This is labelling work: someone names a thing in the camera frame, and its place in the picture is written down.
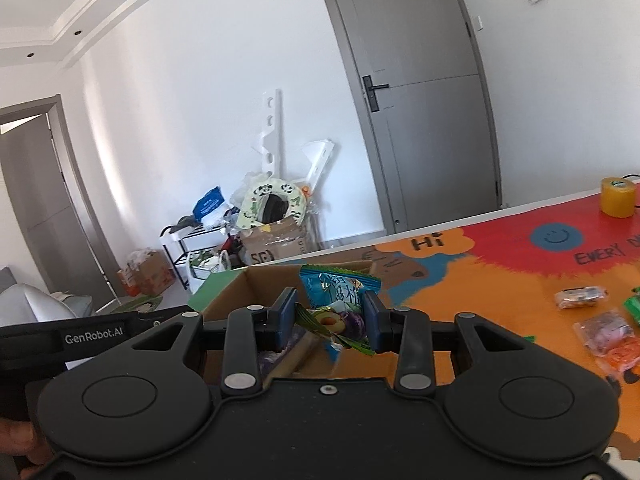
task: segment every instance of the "door handle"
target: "door handle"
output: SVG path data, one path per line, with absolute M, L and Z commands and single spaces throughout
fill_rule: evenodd
M 376 90 L 383 90 L 389 88 L 389 85 L 374 85 L 370 75 L 366 75 L 362 78 L 364 84 L 364 91 L 367 95 L 367 101 L 369 101 L 369 108 L 372 112 L 379 112 L 380 106 L 378 105 L 378 98 L 376 97 Z

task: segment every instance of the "red painted area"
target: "red painted area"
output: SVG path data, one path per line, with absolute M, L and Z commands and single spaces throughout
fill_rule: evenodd
M 485 263 L 539 274 L 594 274 L 640 258 L 640 213 L 612 218 L 600 211 L 594 195 L 519 215 L 466 226 L 474 240 L 469 251 Z M 539 226 L 561 222 L 581 232 L 584 241 L 572 250 L 551 252 L 535 246 L 530 234 Z

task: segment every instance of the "yellow tape roll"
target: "yellow tape roll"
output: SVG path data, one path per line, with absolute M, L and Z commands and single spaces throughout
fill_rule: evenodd
M 626 178 L 603 178 L 600 209 L 614 218 L 629 218 L 636 212 L 636 184 Z

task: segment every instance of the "door frame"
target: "door frame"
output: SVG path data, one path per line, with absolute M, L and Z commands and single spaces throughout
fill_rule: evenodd
M 13 106 L 0 108 L 0 123 L 10 123 L 19 121 L 32 116 L 45 114 L 49 127 L 51 129 L 53 146 L 56 151 L 60 170 L 69 193 L 71 205 L 76 212 L 76 216 L 80 222 L 80 226 L 84 231 L 89 247 L 94 253 L 96 260 L 105 276 L 109 280 L 111 288 L 117 296 L 125 296 L 124 286 L 120 283 L 117 272 L 120 266 L 111 251 L 111 247 L 107 242 L 94 208 L 89 199 L 84 181 L 80 174 L 76 155 L 71 144 L 71 137 L 66 127 L 66 119 L 62 109 L 62 96 L 60 94 L 53 97 L 29 101 Z M 30 242 L 25 237 L 25 242 L 31 254 L 34 254 Z M 50 279 L 47 273 L 36 262 L 36 266 L 42 275 L 42 279 L 48 288 L 51 287 Z
M 358 120 L 360 121 L 360 127 L 362 129 L 362 135 L 364 137 L 365 148 L 369 157 L 369 163 L 371 166 L 371 173 L 373 174 L 373 182 L 378 194 L 378 203 L 380 204 L 380 212 L 382 213 L 382 221 L 385 226 L 386 234 L 391 235 L 396 232 L 395 218 L 391 209 L 391 202 L 389 195 L 393 193 L 400 193 L 401 189 L 389 189 L 389 184 L 385 179 L 383 171 L 382 160 L 380 156 L 380 150 L 378 149 L 378 143 L 373 131 L 373 124 L 371 122 L 371 116 L 369 108 L 367 107 L 366 94 L 362 87 L 360 80 L 360 74 L 358 73 L 355 56 L 351 49 L 351 43 L 347 34 L 346 26 L 342 20 L 340 8 L 338 7 L 337 0 L 324 0 L 327 11 L 329 13 L 329 19 L 334 28 L 335 37 L 338 43 L 338 49 L 340 50 L 340 56 L 344 64 L 344 69 L 347 75 L 347 81 L 351 89 L 351 95 L 353 96 L 353 102 L 356 107 L 356 113 Z M 502 179 L 500 177 L 500 160 L 498 158 L 498 143 L 495 133 L 495 120 L 494 112 L 489 96 L 489 88 L 486 82 L 486 74 L 484 71 L 484 65 L 482 64 L 482 57 L 480 54 L 480 48 L 478 45 L 478 39 L 476 38 L 476 30 L 472 25 L 469 12 L 466 8 L 464 0 L 458 0 L 458 5 L 462 11 L 465 23 L 470 32 L 471 48 L 474 53 L 474 59 L 478 66 L 478 75 L 480 78 L 480 84 L 482 86 L 482 96 L 484 97 L 484 106 L 486 108 L 489 136 L 492 147 L 492 157 L 494 161 L 494 173 L 496 183 L 496 194 L 498 206 L 502 205 Z M 401 220 L 402 224 L 406 225 L 406 218 Z

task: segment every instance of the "ceiling molding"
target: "ceiling molding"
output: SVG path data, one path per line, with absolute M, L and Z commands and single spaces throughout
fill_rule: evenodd
M 69 66 L 148 1 L 75 0 L 51 27 L 0 28 L 0 66 L 47 61 Z

